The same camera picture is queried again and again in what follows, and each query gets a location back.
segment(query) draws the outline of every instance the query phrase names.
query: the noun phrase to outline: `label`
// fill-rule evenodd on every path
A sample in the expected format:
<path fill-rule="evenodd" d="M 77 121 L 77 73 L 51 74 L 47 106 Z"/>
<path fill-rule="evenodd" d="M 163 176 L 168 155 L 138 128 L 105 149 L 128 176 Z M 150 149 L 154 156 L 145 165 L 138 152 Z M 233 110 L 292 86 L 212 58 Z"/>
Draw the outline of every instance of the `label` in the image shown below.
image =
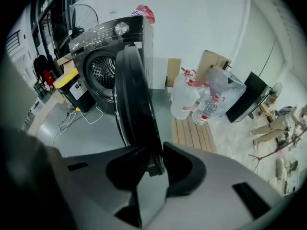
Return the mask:
<path fill-rule="evenodd" d="M 135 45 L 137 48 L 142 48 L 142 42 L 134 42 L 134 45 Z"/>
<path fill-rule="evenodd" d="M 78 100 L 86 91 L 87 88 L 81 78 L 79 78 L 69 89 L 73 97 Z"/>
<path fill-rule="evenodd" d="M 192 108 L 191 108 L 191 111 L 192 111 L 192 112 L 195 111 L 199 104 L 200 104 L 199 101 L 195 102 L 195 104 L 194 104 L 194 105 L 192 106 Z"/>
<path fill-rule="evenodd" d="M 189 112 L 191 110 L 191 107 L 190 106 L 184 106 L 183 108 L 182 108 L 182 112 Z"/>
<path fill-rule="evenodd" d="M 207 116 L 205 116 L 205 115 L 202 115 L 201 118 L 202 118 L 202 119 L 209 119 L 209 117 L 207 117 Z"/>

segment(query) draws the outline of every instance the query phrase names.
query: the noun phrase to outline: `white cable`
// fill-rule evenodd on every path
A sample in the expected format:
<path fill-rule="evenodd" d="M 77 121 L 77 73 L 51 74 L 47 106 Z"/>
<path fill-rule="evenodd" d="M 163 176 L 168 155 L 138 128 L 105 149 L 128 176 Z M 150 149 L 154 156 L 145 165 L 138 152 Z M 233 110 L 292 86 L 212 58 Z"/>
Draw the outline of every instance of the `white cable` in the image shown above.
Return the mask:
<path fill-rule="evenodd" d="M 96 103 L 95 107 L 96 107 L 96 109 L 97 109 L 99 112 L 101 112 L 102 114 L 101 114 L 101 116 L 100 116 L 97 120 L 95 120 L 95 121 L 93 121 L 93 122 L 89 122 L 89 121 L 86 119 L 86 117 L 83 115 L 83 113 L 80 111 L 82 117 L 84 117 L 85 120 L 86 120 L 89 124 L 91 124 L 91 125 L 94 124 L 94 123 L 96 123 L 98 120 L 100 120 L 100 119 L 104 116 L 104 112 L 101 111 L 101 110 L 98 108 L 97 103 Z M 57 135 L 58 135 L 58 132 L 60 133 L 60 135 L 62 135 L 62 134 L 66 131 L 66 129 L 70 126 L 70 124 L 71 124 L 71 123 L 73 122 L 73 120 L 75 119 L 76 113 L 77 113 L 77 112 L 78 112 L 78 111 L 73 111 L 73 112 L 69 113 L 68 115 L 65 116 L 65 118 L 62 120 L 62 122 L 60 122 L 60 125 L 59 125 L 59 127 L 58 127 L 58 129 L 57 129 L 56 135 L 54 136 L 54 138 L 53 138 L 53 140 L 52 140 L 52 144 L 51 144 L 52 147 L 53 147 L 54 141 L 55 141 L 55 139 L 56 139 L 56 137 L 57 137 Z"/>
<path fill-rule="evenodd" d="M 80 112 L 81 113 L 81 115 L 82 115 L 82 117 L 84 117 L 85 118 L 85 120 L 89 123 L 89 124 L 94 124 L 94 123 L 96 123 L 98 120 L 100 120 L 103 116 L 104 116 L 104 112 L 103 111 L 101 111 L 99 108 L 98 108 L 98 106 L 97 106 L 97 103 L 96 103 L 96 109 L 99 111 L 99 112 L 101 112 L 102 114 L 101 114 L 101 116 L 100 116 L 100 118 L 98 118 L 96 121 L 93 121 L 93 122 L 90 122 L 90 121 L 88 121 L 87 119 L 86 119 L 86 117 L 85 116 L 83 116 L 83 113 L 82 112 Z"/>

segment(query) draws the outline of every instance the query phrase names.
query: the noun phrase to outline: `cardboard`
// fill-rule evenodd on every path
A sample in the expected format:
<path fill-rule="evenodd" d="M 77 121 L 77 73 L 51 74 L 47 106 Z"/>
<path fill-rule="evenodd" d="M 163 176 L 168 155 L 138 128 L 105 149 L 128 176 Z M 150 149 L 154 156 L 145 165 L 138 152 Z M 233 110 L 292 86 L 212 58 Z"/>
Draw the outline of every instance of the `cardboard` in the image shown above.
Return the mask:
<path fill-rule="evenodd" d="M 71 53 L 68 53 L 65 57 L 62 57 L 57 60 L 58 65 L 63 65 L 65 62 L 70 61 L 71 58 Z"/>
<path fill-rule="evenodd" d="M 73 70 L 75 67 L 75 63 L 73 62 L 73 60 L 67 61 L 63 64 L 64 66 L 64 74 L 67 74 L 68 72 L 70 72 L 71 70 Z"/>
<path fill-rule="evenodd" d="M 173 87 L 175 78 L 179 75 L 181 59 L 169 58 L 166 72 L 166 86 Z"/>
<path fill-rule="evenodd" d="M 210 67 L 213 66 L 219 66 L 223 67 L 225 62 L 228 61 L 229 64 L 231 61 L 221 55 L 218 55 L 212 51 L 205 50 L 202 54 L 197 73 L 196 73 L 196 83 L 205 83 L 206 77 L 208 75 L 208 70 Z"/>

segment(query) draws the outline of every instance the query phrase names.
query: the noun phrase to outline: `wooden pallet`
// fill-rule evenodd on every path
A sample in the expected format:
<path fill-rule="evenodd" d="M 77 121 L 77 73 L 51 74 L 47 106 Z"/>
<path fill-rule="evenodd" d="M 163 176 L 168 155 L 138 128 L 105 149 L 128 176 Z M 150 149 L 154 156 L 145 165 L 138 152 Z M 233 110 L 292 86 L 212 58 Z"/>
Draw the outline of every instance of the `wooden pallet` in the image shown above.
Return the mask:
<path fill-rule="evenodd" d="M 195 125 L 192 117 L 179 120 L 172 117 L 173 142 L 216 153 L 214 139 L 208 123 Z"/>

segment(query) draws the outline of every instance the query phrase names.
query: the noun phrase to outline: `large water bottle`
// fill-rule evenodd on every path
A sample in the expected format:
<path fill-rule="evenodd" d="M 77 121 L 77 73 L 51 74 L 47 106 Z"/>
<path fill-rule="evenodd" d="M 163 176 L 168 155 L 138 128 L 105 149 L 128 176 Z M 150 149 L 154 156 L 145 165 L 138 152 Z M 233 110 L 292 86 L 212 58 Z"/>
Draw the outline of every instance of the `large water bottle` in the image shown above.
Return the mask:
<path fill-rule="evenodd" d="M 192 113 L 193 122 L 203 125 L 211 118 L 219 106 L 219 95 L 215 95 L 208 100 L 201 101 L 198 108 Z"/>
<path fill-rule="evenodd" d="M 191 108 L 200 98 L 195 80 L 189 79 L 188 82 L 175 92 L 174 100 L 171 104 L 171 113 L 177 119 L 186 119 L 191 112 Z"/>
<path fill-rule="evenodd" d="M 186 70 L 184 68 L 181 68 L 181 70 L 183 70 L 183 72 L 180 73 L 175 78 L 175 81 L 174 81 L 173 89 L 171 91 L 171 101 L 174 100 L 174 96 L 176 95 L 176 92 L 180 91 L 186 85 L 187 76 L 193 76 L 193 74 L 190 74 L 191 72 L 190 70 Z"/>
<path fill-rule="evenodd" d="M 201 103 L 201 101 L 207 100 L 211 97 L 211 91 L 210 91 L 209 83 L 205 82 L 203 87 L 200 87 L 200 89 L 198 90 L 198 93 L 200 94 L 200 98 L 194 103 L 194 106 L 191 109 L 192 112 L 194 112 L 194 110 L 198 107 L 198 105 Z"/>

